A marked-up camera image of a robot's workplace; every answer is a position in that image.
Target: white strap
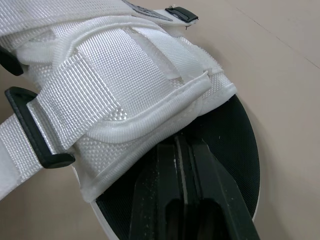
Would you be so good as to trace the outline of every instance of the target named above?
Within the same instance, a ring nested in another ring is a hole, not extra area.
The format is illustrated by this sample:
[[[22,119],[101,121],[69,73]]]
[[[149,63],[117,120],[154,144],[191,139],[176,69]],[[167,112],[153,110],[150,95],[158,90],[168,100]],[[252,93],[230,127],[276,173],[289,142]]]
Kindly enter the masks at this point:
[[[1,0],[0,37],[65,21],[112,15],[131,15],[163,25],[189,26],[195,22],[185,23],[168,13],[159,18],[156,16],[158,13],[154,11],[139,11],[141,8],[130,7],[130,4],[125,2],[124,0]]]
[[[0,125],[0,200],[42,169],[16,115]]]
[[[170,60],[185,83],[204,73],[196,58],[167,33],[142,27],[133,29],[148,38]]]
[[[66,152],[91,126],[120,105],[81,53],[59,66],[27,104],[53,154]],[[0,125],[0,200],[42,166],[16,115]]]

